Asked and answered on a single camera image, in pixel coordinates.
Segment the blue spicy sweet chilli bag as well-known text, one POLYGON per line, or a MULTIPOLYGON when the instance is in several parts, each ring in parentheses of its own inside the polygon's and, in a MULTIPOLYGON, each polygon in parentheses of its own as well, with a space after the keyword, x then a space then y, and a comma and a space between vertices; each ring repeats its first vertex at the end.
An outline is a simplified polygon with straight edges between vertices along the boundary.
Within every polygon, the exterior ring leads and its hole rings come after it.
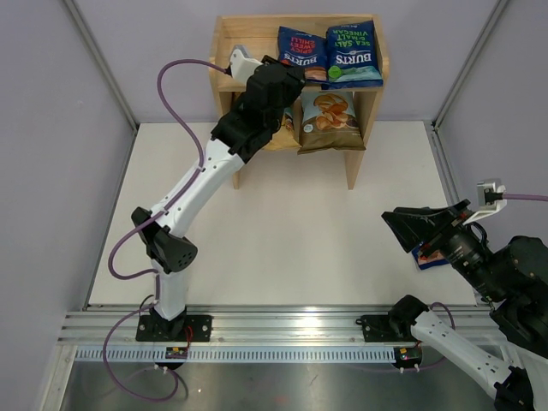
POLYGON ((325 83, 327 51, 323 37, 289 27, 279 27, 277 34, 278 60, 305 70, 308 81, 325 83))

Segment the blue Burts bag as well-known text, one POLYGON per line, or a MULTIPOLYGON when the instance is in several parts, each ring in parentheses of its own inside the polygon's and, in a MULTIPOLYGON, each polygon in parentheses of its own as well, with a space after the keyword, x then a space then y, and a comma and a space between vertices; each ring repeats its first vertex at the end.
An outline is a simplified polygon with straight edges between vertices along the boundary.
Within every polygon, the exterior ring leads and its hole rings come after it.
POLYGON ((424 271, 436 266, 447 265, 449 263, 439 251, 436 251, 430 254, 429 256, 425 256, 420 253, 420 249, 417 247, 411 252, 411 254, 414 257, 414 261, 417 267, 421 271, 424 271))

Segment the yellow kettle chips bag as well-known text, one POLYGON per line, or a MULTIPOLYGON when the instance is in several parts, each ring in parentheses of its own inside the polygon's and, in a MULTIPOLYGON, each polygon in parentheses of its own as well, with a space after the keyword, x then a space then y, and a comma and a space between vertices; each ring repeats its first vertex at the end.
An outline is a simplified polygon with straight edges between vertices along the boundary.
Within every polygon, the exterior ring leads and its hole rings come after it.
POLYGON ((294 116, 291 107, 283 112, 282 125, 263 147, 267 151, 297 150, 301 147, 295 137, 294 116))

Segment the blue sea salt vinegar bag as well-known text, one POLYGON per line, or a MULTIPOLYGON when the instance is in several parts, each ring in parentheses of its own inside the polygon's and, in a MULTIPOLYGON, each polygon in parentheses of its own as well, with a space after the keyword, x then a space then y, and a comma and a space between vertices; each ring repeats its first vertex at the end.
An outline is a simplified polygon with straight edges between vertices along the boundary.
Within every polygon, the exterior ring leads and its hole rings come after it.
POLYGON ((373 20, 329 27, 327 81, 323 90, 381 87, 373 20))

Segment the light blue cassava chips bag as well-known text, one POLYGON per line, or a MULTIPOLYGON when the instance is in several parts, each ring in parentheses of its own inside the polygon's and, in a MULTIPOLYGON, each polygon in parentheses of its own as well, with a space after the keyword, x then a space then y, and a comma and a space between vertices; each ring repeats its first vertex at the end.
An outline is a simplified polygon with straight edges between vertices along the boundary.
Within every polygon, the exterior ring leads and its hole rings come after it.
POLYGON ((304 92, 301 110, 298 154, 366 150, 352 92, 304 92))

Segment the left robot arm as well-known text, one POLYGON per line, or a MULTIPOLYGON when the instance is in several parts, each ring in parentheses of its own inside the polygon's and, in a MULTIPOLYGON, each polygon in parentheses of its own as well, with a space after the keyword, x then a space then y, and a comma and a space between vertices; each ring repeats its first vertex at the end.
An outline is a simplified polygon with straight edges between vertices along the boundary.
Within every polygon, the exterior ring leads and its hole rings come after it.
POLYGON ((132 222, 155 271, 153 306, 140 321, 140 341, 186 341, 187 276, 198 248, 186 237, 194 218, 213 194, 239 171, 282 126, 284 111, 301 95, 305 70, 265 56, 261 61, 234 52, 227 74, 245 89, 211 131, 197 164, 151 209, 136 208, 132 222))

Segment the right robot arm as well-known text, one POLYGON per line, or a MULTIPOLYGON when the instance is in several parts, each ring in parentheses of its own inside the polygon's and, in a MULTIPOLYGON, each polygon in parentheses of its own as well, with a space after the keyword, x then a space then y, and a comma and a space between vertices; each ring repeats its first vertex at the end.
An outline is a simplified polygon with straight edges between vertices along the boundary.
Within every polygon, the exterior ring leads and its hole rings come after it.
POLYGON ((490 319, 521 359, 491 357, 412 295, 388 312, 390 333, 435 348, 473 379, 497 410, 547 408, 547 247, 517 235, 500 250, 488 247, 480 215, 468 200, 445 208, 397 207, 382 219, 407 253, 440 253, 491 307, 490 319))

